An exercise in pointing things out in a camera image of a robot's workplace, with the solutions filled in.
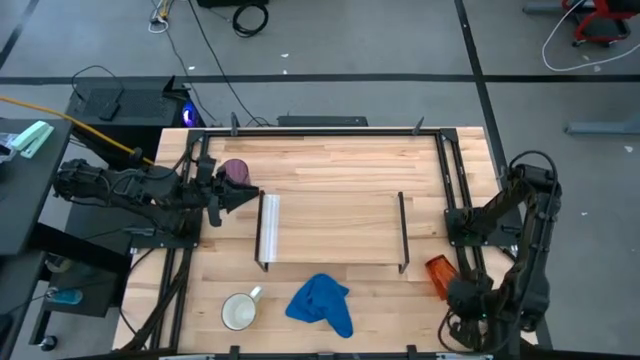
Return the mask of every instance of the yellow cable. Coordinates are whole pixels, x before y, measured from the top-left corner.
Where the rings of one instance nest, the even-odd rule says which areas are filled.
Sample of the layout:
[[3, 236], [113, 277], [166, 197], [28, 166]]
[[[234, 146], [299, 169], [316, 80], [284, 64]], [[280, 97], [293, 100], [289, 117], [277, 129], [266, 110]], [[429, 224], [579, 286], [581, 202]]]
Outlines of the yellow cable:
[[169, 17], [169, 10], [167, 9], [167, 6], [169, 4], [169, 0], [161, 0], [164, 4], [162, 5], [162, 11], [160, 12], [160, 16], [167, 20], [167, 18]]
[[[61, 112], [58, 112], [58, 111], [55, 111], [55, 110], [52, 110], [52, 109], [49, 109], [49, 108], [46, 108], [46, 107], [29, 104], [29, 103], [26, 103], [26, 102], [18, 101], [16, 99], [4, 97], [4, 96], [0, 96], [0, 101], [8, 102], [10, 104], [14, 104], [14, 105], [18, 105], [18, 106], [26, 107], [26, 108], [29, 108], [29, 109], [38, 110], [38, 111], [42, 111], [42, 112], [46, 112], [46, 113], [49, 113], [49, 114], [52, 114], [52, 115], [59, 116], [59, 117], [65, 119], [65, 120], [71, 121], [73, 123], [73, 125], [92, 133], [93, 135], [99, 137], [100, 139], [108, 142], [109, 144], [117, 147], [120, 150], [126, 151], [129, 154], [133, 154], [134, 153], [133, 149], [131, 149], [131, 148], [125, 146], [125, 145], [122, 145], [121, 143], [113, 140], [112, 138], [110, 138], [107, 135], [101, 133], [100, 131], [94, 129], [93, 127], [91, 127], [91, 126], [89, 126], [89, 125], [87, 125], [87, 124], [85, 124], [85, 123], [83, 123], [83, 122], [81, 122], [79, 120], [76, 120], [76, 119], [72, 118], [71, 116], [69, 116], [67, 114], [63, 114]], [[153, 161], [147, 159], [146, 157], [143, 157], [142, 160], [144, 162], [146, 162], [147, 164], [149, 164], [149, 165], [153, 165]]]

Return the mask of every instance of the white cable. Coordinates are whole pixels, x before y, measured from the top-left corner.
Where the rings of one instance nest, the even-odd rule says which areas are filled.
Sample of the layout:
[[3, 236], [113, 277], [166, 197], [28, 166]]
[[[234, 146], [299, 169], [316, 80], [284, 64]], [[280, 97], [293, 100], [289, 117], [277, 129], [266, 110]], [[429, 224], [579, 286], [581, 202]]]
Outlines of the white cable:
[[152, 33], [152, 34], [162, 34], [163, 32], [169, 30], [169, 23], [168, 22], [164, 21], [161, 17], [156, 18], [156, 20], [158, 22], [160, 22], [161, 24], [164, 24], [164, 27], [162, 29], [160, 29], [160, 30], [153, 30], [151, 28], [152, 24], [149, 23], [148, 30], [149, 30], [150, 33]]
[[573, 71], [573, 70], [577, 70], [577, 69], [582, 69], [582, 68], [589, 67], [589, 66], [600, 65], [600, 64], [604, 64], [604, 63], [608, 63], [608, 62], [611, 62], [611, 61], [622, 59], [623, 57], [625, 57], [627, 55], [630, 55], [632, 52], [634, 52], [638, 48], [640, 48], [640, 44], [638, 44], [638, 45], [632, 47], [631, 50], [628, 50], [627, 52], [622, 53], [622, 54], [617, 55], [617, 56], [614, 56], [612, 58], [605, 59], [605, 60], [600, 60], [600, 61], [594, 61], [594, 62], [590, 62], [590, 63], [587, 63], [587, 64], [582, 64], [582, 65], [578, 65], [578, 66], [572, 66], [572, 67], [563, 68], [563, 69], [554, 68], [553, 66], [549, 65], [549, 63], [547, 62], [547, 56], [545, 54], [545, 50], [547, 48], [547, 44], [549, 44], [549, 41], [551, 40], [551, 38], [553, 38], [553, 35], [555, 35], [556, 31], [560, 27], [560, 24], [562, 24], [562, 22], [567, 18], [567, 16], [569, 16], [578, 6], [582, 5], [582, 3], [584, 3], [585, 1], [586, 0], [578, 1], [569, 11], [567, 11], [566, 14], [564, 14], [564, 16], [562, 16], [562, 19], [560, 19], [560, 22], [558, 22], [556, 27], [554, 27], [553, 30], [551, 31], [551, 34], [549, 34], [549, 37], [547, 38], [547, 41], [545, 41], [544, 45], [542, 45], [542, 61], [544, 61], [545, 66], [549, 70], [556, 71], [556, 72], [566, 72], [566, 71]]
[[[156, 9], [151, 13], [151, 20], [149, 21], [149, 27], [147, 28], [147, 30], [149, 30], [149, 32], [152, 34], [162, 34], [163, 32], [169, 30], [169, 23], [166, 20], [164, 20], [161, 16], [158, 16], [158, 11], [160, 10], [160, 6], [162, 5], [162, 2], [163, 0], [160, 0], [158, 2], [158, 5], [156, 5]], [[157, 21], [160, 24], [163, 24], [164, 27], [160, 30], [153, 30], [151, 27], [154, 21]]]

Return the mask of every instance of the metal bracket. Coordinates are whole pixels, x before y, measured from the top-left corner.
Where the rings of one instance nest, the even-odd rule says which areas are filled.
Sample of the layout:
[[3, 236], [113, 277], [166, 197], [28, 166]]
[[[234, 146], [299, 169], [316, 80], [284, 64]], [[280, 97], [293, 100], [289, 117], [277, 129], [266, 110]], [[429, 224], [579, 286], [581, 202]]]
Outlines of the metal bracket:
[[231, 137], [238, 136], [238, 128], [240, 127], [240, 122], [238, 122], [238, 116], [236, 113], [231, 113]]
[[176, 356], [162, 356], [158, 360], [214, 360], [215, 354], [211, 355], [176, 355]]
[[407, 345], [407, 359], [418, 360], [418, 349], [415, 345]]
[[518, 242], [519, 231], [504, 225], [498, 225], [489, 236], [480, 236], [465, 232], [465, 209], [447, 209], [444, 211], [444, 221], [447, 226], [449, 244], [451, 246], [511, 246]]
[[440, 135], [444, 136], [451, 142], [458, 142], [458, 131], [455, 128], [440, 129]]
[[493, 360], [493, 355], [461, 355], [456, 353], [436, 353], [439, 360]]
[[231, 345], [229, 348], [229, 360], [238, 360], [240, 359], [240, 346]]
[[335, 353], [318, 353], [318, 360], [334, 360], [335, 358]]
[[411, 135], [413, 136], [420, 135], [420, 128], [422, 127], [423, 122], [424, 122], [424, 116], [422, 117], [422, 119], [420, 119], [420, 121], [418, 121], [416, 126], [413, 127], [413, 130], [411, 130]]
[[200, 243], [200, 231], [202, 227], [202, 210], [194, 210], [185, 219], [185, 227], [189, 229], [188, 235], [177, 238], [171, 234], [161, 231], [154, 231], [149, 235], [148, 228], [131, 226], [127, 230], [133, 238], [131, 246], [138, 249], [189, 249], [196, 248]]

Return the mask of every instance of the black box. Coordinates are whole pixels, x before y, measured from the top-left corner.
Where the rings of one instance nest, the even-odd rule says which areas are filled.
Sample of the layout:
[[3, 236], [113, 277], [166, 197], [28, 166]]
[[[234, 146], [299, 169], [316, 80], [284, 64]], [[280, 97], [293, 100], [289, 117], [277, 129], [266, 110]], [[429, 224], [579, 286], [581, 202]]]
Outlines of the black box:
[[[166, 84], [166, 81], [127, 81], [123, 82], [122, 91], [118, 82], [108, 81], [108, 78], [84, 83], [79, 79], [77, 92], [71, 95], [66, 113], [123, 145], [132, 149], [139, 147], [143, 156], [154, 160], [162, 129], [185, 126], [182, 109], [189, 101], [188, 97], [165, 96]], [[113, 118], [101, 119], [99, 116], [104, 115], [105, 108], [112, 108], [114, 102], [118, 107]], [[112, 168], [131, 167], [126, 152], [79, 128], [74, 128], [73, 135]]]

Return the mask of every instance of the red chair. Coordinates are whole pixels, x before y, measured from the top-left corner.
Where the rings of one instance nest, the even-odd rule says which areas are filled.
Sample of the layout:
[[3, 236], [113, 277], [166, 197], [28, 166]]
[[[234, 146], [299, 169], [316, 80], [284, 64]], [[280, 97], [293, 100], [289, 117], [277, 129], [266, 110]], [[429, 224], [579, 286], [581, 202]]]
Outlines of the red chair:
[[[569, 11], [578, 0], [562, 0], [562, 7]], [[640, 13], [638, 0], [591, 0], [593, 6], [585, 7], [583, 1], [574, 9], [574, 18], [578, 22], [573, 46], [584, 42], [610, 45], [627, 38], [630, 34], [625, 20]]]

